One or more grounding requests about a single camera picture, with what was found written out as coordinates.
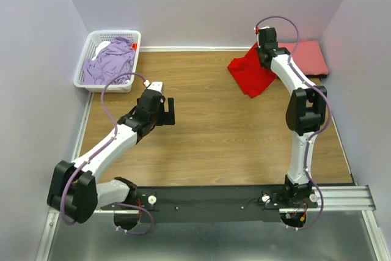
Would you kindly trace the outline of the red t shirt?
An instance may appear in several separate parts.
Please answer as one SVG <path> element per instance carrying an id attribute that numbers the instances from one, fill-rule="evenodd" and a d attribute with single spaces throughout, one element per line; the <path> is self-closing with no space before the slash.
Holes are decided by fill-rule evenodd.
<path id="1" fill-rule="evenodd" d="M 242 93 L 254 98 L 262 94 L 276 79 L 277 75 L 261 66 L 257 44 L 241 58 L 234 58 L 227 69 Z"/>

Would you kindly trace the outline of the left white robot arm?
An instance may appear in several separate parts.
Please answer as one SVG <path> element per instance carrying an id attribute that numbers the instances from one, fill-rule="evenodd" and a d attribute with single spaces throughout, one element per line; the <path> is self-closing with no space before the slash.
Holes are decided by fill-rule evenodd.
<path id="1" fill-rule="evenodd" d="M 61 161 L 55 166 L 47 204 L 61 213 L 66 224 L 82 224 L 96 209 L 114 203 L 122 209 L 134 205 L 134 183 L 123 177 L 106 183 L 98 180 L 119 156 L 155 127 L 175 124 L 174 100 L 164 97 L 163 88 L 162 82 L 151 83 L 136 106 L 114 123 L 101 142 L 71 163 Z"/>

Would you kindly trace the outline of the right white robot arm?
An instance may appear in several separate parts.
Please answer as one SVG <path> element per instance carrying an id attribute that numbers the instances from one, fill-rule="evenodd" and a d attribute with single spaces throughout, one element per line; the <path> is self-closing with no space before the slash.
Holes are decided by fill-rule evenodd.
<path id="1" fill-rule="evenodd" d="M 327 90 L 311 82 L 277 42 L 259 44 L 256 50 L 261 66 L 276 74 L 290 94 L 285 121 L 292 133 L 291 163 L 280 199 L 286 206 L 295 207 L 312 193 L 312 155 L 326 120 Z"/>

